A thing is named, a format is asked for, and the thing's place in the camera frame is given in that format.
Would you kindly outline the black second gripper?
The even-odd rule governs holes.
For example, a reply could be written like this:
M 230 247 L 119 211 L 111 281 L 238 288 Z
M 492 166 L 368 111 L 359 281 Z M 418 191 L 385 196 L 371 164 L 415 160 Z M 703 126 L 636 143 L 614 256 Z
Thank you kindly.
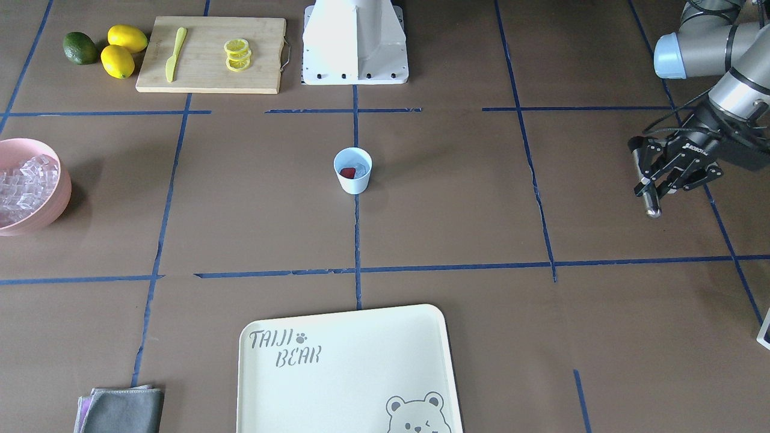
M 724 174 L 719 161 L 750 171 L 768 167 L 768 137 L 762 127 L 691 117 L 683 127 L 668 131 L 663 139 L 636 135 L 627 143 L 630 151 L 641 149 L 643 176 L 633 189 L 636 197 L 651 194 L 653 183 L 664 198 L 718 180 Z

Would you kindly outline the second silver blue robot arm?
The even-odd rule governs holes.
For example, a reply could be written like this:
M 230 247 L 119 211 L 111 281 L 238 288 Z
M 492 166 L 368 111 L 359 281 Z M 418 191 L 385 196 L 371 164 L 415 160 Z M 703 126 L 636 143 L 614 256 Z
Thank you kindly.
M 654 121 L 628 148 L 637 165 L 636 195 L 661 199 L 723 174 L 719 162 L 758 171 L 768 166 L 768 25 L 739 23 L 742 1 L 689 1 L 677 32 L 658 39 L 655 73 L 662 79 L 716 76 L 679 127 Z

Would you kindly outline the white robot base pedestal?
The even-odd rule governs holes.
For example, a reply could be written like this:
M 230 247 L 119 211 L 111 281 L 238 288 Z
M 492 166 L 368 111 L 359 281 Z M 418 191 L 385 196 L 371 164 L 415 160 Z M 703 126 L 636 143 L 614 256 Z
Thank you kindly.
M 408 82 L 402 8 L 391 1 L 316 1 L 304 9 L 302 82 L 401 85 Z

